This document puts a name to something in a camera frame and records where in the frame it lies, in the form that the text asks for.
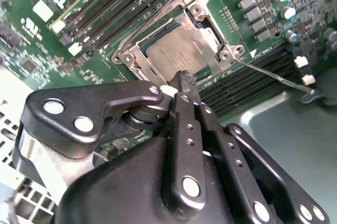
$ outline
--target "screw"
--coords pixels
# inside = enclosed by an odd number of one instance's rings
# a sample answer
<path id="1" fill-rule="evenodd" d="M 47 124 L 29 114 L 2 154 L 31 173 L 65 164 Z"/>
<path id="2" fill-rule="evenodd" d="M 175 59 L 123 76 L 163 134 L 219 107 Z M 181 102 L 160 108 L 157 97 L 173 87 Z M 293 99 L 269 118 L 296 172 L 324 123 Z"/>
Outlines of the screw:
<path id="1" fill-rule="evenodd" d="M 74 120 L 75 127 L 82 132 L 90 132 L 94 128 L 94 123 L 91 119 L 85 116 L 77 117 Z"/>
<path id="2" fill-rule="evenodd" d="M 300 211 L 307 220 L 312 220 L 312 215 L 305 206 L 300 205 Z"/>
<path id="3" fill-rule="evenodd" d="M 325 220 L 325 217 L 320 209 L 318 209 L 317 207 L 313 207 L 312 210 L 314 211 L 314 214 L 317 216 L 317 218 L 319 218 L 322 221 Z"/>
<path id="4" fill-rule="evenodd" d="M 58 115 L 64 111 L 64 105 L 61 101 L 48 100 L 43 104 L 43 109 L 53 115 Z"/>
<path id="5" fill-rule="evenodd" d="M 182 95 L 181 98 L 182 98 L 183 101 L 185 101 L 185 102 L 190 102 L 190 99 L 189 99 L 186 95 Z"/>
<path id="6" fill-rule="evenodd" d="M 256 201 L 254 203 L 254 210 L 257 216 L 259 216 L 260 219 L 263 220 L 264 222 L 268 222 L 270 220 L 270 216 L 267 209 L 260 202 Z"/>
<path id="7" fill-rule="evenodd" d="M 241 130 L 238 127 L 233 127 L 233 129 L 237 134 L 241 134 Z"/>
<path id="8" fill-rule="evenodd" d="M 191 197 L 197 197 L 200 194 L 200 187 L 198 183 L 190 177 L 183 179 L 183 188 L 185 192 Z"/>
<path id="9" fill-rule="evenodd" d="M 212 110 L 211 110 L 209 107 L 205 107 L 205 111 L 206 111 L 207 113 L 209 113 L 209 114 L 212 113 Z"/>
<path id="10" fill-rule="evenodd" d="M 158 94 L 158 93 L 159 93 L 158 88 L 155 87 L 155 86 L 151 86 L 149 89 L 150 89 L 150 91 L 153 92 L 154 94 Z"/>

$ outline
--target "chip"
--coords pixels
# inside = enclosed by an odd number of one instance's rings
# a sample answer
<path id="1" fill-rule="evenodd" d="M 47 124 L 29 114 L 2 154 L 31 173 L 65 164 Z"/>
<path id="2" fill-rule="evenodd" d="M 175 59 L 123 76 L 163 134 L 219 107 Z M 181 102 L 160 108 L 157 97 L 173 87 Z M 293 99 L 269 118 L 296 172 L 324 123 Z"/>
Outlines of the chip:
<path id="1" fill-rule="evenodd" d="M 30 59 L 27 59 L 22 64 L 22 68 L 24 68 L 29 74 L 31 74 L 37 68 L 37 65 L 35 65 L 34 62 Z"/>

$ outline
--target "mounting hole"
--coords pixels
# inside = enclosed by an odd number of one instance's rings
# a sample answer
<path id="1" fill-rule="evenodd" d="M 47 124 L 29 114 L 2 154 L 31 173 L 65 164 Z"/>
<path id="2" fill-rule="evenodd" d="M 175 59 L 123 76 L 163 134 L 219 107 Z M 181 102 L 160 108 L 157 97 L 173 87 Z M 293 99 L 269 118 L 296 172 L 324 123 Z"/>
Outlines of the mounting hole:
<path id="1" fill-rule="evenodd" d="M 187 144 L 190 146 L 194 146 L 194 141 L 192 139 L 187 139 Z"/>
<path id="2" fill-rule="evenodd" d="M 317 218 L 319 218 L 321 221 L 325 220 L 322 211 L 318 207 L 312 207 L 312 210 L 314 211 L 314 214 L 317 216 Z"/>
<path id="3" fill-rule="evenodd" d="M 239 166 L 239 167 L 243 167 L 243 164 L 240 160 L 237 160 L 235 161 L 236 162 L 236 165 Z"/>
<path id="4" fill-rule="evenodd" d="M 236 53 L 242 53 L 243 52 L 243 48 L 242 47 L 237 47 L 235 50 Z"/>
<path id="5" fill-rule="evenodd" d="M 193 130 L 193 129 L 194 129 L 194 127 L 193 127 L 192 124 L 188 124 L 188 125 L 187 125 L 187 128 L 188 128 L 189 130 Z"/>
<path id="6" fill-rule="evenodd" d="M 64 103 L 59 99 L 48 99 L 43 104 L 43 109 L 50 114 L 58 115 L 64 111 Z"/>
<path id="7" fill-rule="evenodd" d="M 185 102 L 190 102 L 190 99 L 186 95 L 182 95 L 181 98 Z"/>
<path id="8" fill-rule="evenodd" d="M 206 111 L 208 114 L 211 114 L 211 113 L 212 113 L 212 110 L 211 110 L 209 107 L 205 107 L 205 111 Z"/>
<path id="9" fill-rule="evenodd" d="M 159 93 L 158 88 L 155 87 L 155 86 L 151 86 L 149 89 L 150 89 L 150 91 L 153 92 L 154 94 L 158 94 L 158 93 Z"/>
<path id="10" fill-rule="evenodd" d="M 93 121 L 85 116 L 77 117 L 74 120 L 74 126 L 82 132 L 90 132 L 91 130 L 94 129 Z"/>

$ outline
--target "black bracket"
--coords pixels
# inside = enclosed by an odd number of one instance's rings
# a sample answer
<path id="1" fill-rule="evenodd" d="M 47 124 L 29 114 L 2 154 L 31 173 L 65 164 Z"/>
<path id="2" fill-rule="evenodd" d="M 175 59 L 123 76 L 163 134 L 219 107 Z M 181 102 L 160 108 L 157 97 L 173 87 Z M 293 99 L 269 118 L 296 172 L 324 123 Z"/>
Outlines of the black bracket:
<path id="1" fill-rule="evenodd" d="M 147 81 L 40 90 L 27 97 L 21 122 L 34 138 L 78 159 L 90 155 L 100 140 L 106 142 L 104 137 L 110 138 L 130 107 L 157 105 L 162 100 L 159 88 Z M 64 110 L 47 112 L 44 106 L 49 101 L 61 104 Z M 77 118 L 88 118 L 92 128 L 79 130 L 75 127 Z"/>

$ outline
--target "round hole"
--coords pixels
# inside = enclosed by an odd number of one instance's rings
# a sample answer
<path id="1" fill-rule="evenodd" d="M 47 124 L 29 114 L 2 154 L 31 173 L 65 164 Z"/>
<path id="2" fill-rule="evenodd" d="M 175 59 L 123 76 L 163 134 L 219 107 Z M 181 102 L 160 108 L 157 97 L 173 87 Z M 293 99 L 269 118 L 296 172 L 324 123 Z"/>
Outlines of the round hole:
<path id="1" fill-rule="evenodd" d="M 159 93 L 158 88 L 155 87 L 155 86 L 151 86 L 149 89 L 150 89 L 150 91 L 153 92 L 154 94 L 158 94 L 158 93 Z"/>
<path id="2" fill-rule="evenodd" d="M 50 114 L 58 115 L 64 111 L 64 104 L 58 99 L 48 99 L 43 104 L 43 109 Z"/>
<path id="3" fill-rule="evenodd" d="M 235 50 L 237 53 L 241 53 L 243 51 L 243 48 L 242 47 L 237 47 L 236 50 Z"/>
<path id="4" fill-rule="evenodd" d="M 192 139 L 187 139 L 187 144 L 190 146 L 194 146 L 194 141 Z"/>
<path id="5" fill-rule="evenodd" d="M 236 164 L 237 164 L 237 166 L 239 166 L 239 167 L 243 167 L 243 164 L 242 164 L 242 162 L 241 162 L 240 160 L 237 160 L 237 161 L 236 161 Z"/>
<path id="6" fill-rule="evenodd" d="M 261 220 L 263 220 L 264 222 L 268 222 L 270 220 L 268 210 L 264 205 L 256 201 L 253 206 L 257 216 L 259 216 Z"/>
<path id="7" fill-rule="evenodd" d="M 212 113 L 212 110 L 211 110 L 209 107 L 205 107 L 205 111 L 206 111 L 208 114 L 211 114 L 211 113 Z"/>
<path id="8" fill-rule="evenodd" d="M 195 179 L 186 177 L 183 179 L 183 188 L 191 197 L 197 197 L 200 194 L 200 187 Z"/>
<path id="9" fill-rule="evenodd" d="M 241 134 L 241 130 L 238 127 L 234 127 L 233 129 L 237 134 Z"/>
<path id="10" fill-rule="evenodd" d="M 185 101 L 185 102 L 190 102 L 190 99 L 189 99 L 186 95 L 182 95 L 181 98 L 182 98 L 183 101 Z"/>
<path id="11" fill-rule="evenodd" d="M 187 128 L 188 128 L 189 130 L 193 130 L 193 129 L 194 129 L 194 127 L 193 127 L 192 124 L 188 124 L 188 125 L 187 125 Z"/>
<path id="12" fill-rule="evenodd" d="M 77 117 L 74 120 L 75 127 L 82 132 L 90 132 L 94 129 L 93 121 L 85 116 Z"/>
<path id="13" fill-rule="evenodd" d="M 312 207 L 312 210 L 314 211 L 314 214 L 319 218 L 321 221 L 325 220 L 325 217 L 320 209 L 318 207 Z"/>
<path id="14" fill-rule="evenodd" d="M 300 205 L 300 211 L 307 220 L 312 220 L 312 215 L 305 206 Z"/>

